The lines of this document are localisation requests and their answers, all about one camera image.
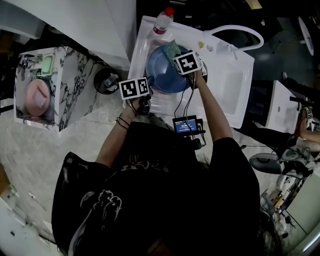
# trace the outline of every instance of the fluorescent light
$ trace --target fluorescent light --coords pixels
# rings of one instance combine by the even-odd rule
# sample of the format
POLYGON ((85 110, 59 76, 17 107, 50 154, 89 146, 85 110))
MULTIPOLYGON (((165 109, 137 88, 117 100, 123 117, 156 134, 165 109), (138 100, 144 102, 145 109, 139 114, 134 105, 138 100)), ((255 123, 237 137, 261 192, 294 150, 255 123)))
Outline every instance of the fluorescent light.
POLYGON ((320 232, 315 236, 314 239, 312 239, 312 241, 310 243, 308 243, 308 245, 306 247, 304 247, 303 252, 305 252, 306 250, 308 250, 308 248, 310 246, 312 246, 312 244, 320 237, 320 232))

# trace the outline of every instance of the blue screen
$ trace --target blue screen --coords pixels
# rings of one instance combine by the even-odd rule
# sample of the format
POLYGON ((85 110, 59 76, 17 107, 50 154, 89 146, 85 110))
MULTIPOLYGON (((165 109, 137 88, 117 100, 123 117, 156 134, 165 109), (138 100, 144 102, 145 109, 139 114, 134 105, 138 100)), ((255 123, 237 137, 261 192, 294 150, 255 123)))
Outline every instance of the blue screen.
POLYGON ((175 128, 177 133, 190 132, 190 129, 191 131, 196 131, 197 130, 196 120, 190 119, 190 120, 175 122, 175 128))

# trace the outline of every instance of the plastic bottle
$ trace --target plastic bottle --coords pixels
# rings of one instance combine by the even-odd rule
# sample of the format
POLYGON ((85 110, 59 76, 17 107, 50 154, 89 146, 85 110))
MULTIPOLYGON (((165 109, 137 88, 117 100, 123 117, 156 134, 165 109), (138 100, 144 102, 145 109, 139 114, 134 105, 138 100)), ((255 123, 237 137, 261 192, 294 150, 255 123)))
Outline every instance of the plastic bottle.
POLYGON ((174 21, 175 10, 171 7, 167 7, 156 18, 153 31, 159 35, 163 35, 170 24, 174 21))

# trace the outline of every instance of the curved white pipe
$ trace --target curved white pipe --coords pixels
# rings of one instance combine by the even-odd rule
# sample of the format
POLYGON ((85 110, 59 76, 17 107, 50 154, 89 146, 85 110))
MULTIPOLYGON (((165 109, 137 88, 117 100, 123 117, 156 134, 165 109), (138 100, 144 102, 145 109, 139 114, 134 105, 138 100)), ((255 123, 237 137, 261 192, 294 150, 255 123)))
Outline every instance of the curved white pipe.
POLYGON ((219 27, 211 29, 211 30, 203 31, 203 35, 205 37, 207 37, 207 36, 211 36, 214 33, 223 31, 223 30, 241 30, 241 31, 249 32, 249 33, 255 35, 260 40, 260 43, 258 43, 258 44, 255 44, 255 45, 252 45, 252 46, 243 47, 243 48, 238 48, 238 49, 235 49, 235 51, 248 51, 248 50, 258 49, 261 46, 263 46, 264 43, 265 43, 264 38, 257 31, 255 31, 255 30, 253 30, 251 28, 248 28, 246 26, 240 26, 240 25, 219 26, 219 27))

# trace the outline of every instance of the black and white marble pattern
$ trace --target black and white marble pattern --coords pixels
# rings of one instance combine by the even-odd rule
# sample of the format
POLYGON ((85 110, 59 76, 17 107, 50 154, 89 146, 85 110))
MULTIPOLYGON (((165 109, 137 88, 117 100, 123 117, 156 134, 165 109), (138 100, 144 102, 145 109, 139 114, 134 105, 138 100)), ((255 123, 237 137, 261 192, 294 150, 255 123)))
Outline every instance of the black and white marble pattern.
POLYGON ((53 74, 43 78, 50 91, 50 106, 43 115, 37 117, 31 116, 24 106, 26 88, 36 79, 41 63, 30 63, 23 81, 22 71, 17 68, 14 87, 16 122, 60 132, 98 107, 94 77, 103 68, 102 65, 68 46, 25 52, 20 56, 24 54, 54 54, 53 74))

